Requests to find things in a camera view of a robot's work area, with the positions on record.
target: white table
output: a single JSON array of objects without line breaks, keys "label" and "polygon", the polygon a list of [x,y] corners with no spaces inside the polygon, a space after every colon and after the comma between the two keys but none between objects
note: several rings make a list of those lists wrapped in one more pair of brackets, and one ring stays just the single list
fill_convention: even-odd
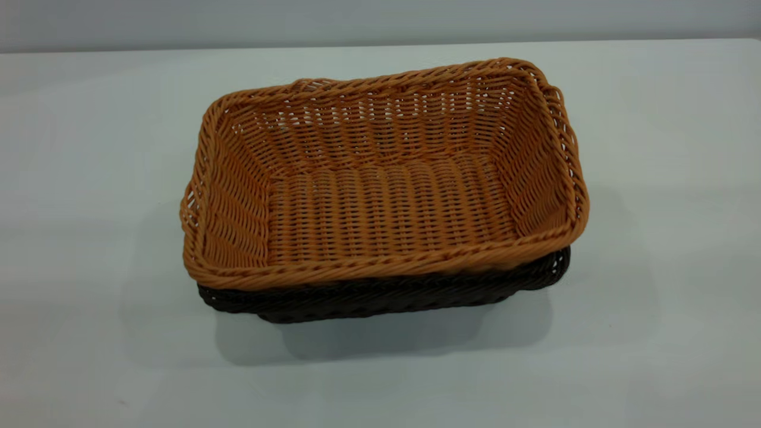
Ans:
[{"label": "white table", "polygon": [[[284,327],[203,305],[177,213],[214,99],[495,56],[578,134],[561,283]],[[757,40],[0,56],[0,425],[757,426],[760,162]]]}]

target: woven strand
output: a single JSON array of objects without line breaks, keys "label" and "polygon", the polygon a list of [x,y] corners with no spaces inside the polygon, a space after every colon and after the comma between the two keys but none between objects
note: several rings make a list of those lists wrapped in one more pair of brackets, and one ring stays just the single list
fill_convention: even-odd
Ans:
[{"label": "woven strand", "polygon": [[226,95],[180,208],[189,274],[241,290],[511,269],[587,216],[560,90],[504,58]]}]

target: basket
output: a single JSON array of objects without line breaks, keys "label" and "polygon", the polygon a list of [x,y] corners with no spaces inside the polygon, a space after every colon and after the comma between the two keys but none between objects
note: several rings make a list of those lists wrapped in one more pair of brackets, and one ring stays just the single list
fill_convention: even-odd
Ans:
[{"label": "basket", "polygon": [[180,209],[202,294],[284,299],[520,269],[587,216],[561,93],[516,59],[226,95]]}]

